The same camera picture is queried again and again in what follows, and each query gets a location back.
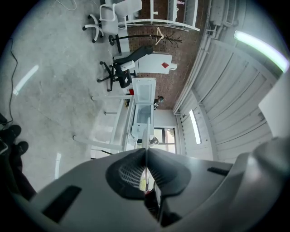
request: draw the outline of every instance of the chest freezer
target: chest freezer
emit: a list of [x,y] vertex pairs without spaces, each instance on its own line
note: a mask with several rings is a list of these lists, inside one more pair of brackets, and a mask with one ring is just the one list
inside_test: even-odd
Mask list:
[[132,126],[132,135],[142,139],[143,132],[150,118],[150,135],[154,135],[154,98],[156,78],[133,78],[135,114]]

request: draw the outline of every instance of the red diamond sign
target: red diamond sign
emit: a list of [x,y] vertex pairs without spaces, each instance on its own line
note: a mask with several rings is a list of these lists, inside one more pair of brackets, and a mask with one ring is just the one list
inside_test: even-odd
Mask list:
[[163,66],[164,68],[167,68],[167,67],[169,66],[169,64],[167,64],[167,63],[164,62],[164,63],[162,64],[162,66]]

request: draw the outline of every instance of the white office chair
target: white office chair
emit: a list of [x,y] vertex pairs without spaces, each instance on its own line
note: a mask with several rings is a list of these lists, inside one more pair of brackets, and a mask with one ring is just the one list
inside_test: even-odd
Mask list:
[[125,27],[120,29],[127,30],[126,16],[133,14],[142,9],[142,0],[125,0],[120,3],[114,3],[112,5],[103,4],[100,6],[100,22],[90,14],[88,18],[93,18],[95,24],[85,25],[82,29],[86,30],[89,27],[96,28],[96,36],[93,39],[93,43],[96,42],[99,32],[101,36],[105,34],[117,35],[119,33],[118,18],[123,18],[125,21]]

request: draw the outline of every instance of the freezer lid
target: freezer lid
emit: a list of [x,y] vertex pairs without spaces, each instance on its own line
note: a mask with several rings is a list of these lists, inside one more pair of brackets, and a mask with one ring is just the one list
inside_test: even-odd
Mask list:
[[132,84],[136,104],[154,104],[156,78],[135,77]]

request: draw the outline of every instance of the fluorescent light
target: fluorescent light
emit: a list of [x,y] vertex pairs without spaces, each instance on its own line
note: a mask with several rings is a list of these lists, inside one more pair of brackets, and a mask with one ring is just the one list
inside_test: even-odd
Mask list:
[[19,91],[23,87],[23,85],[32,77],[33,74],[38,70],[39,66],[35,65],[30,71],[20,80],[17,86],[13,90],[13,94],[16,96],[19,94]]
[[62,154],[57,153],[56,159],[55,159],[54,179],[58,179],[58,176],[59,176],[59,165],[60,165],[61,157],[62,157]]
[[264,41],[242,31],[235,31],[234,38],[263,53],[284,73],[288,70],[289,61],[280,52],[278,52],[275,48],[265,43]]
[[192,122],[192,125],[193,125],[193,130],[194,130],[194,135],[195,135],[196,144],[201,144],[200,136],[199,136],[199,131],[198,131],[198,125],[197,125],[197,123],[196,123],[196,119],[195,119],[195,116],[194,116],[193,110],[191,110],[191,111],[189,112],[189,115],[190,115],[191,122]]

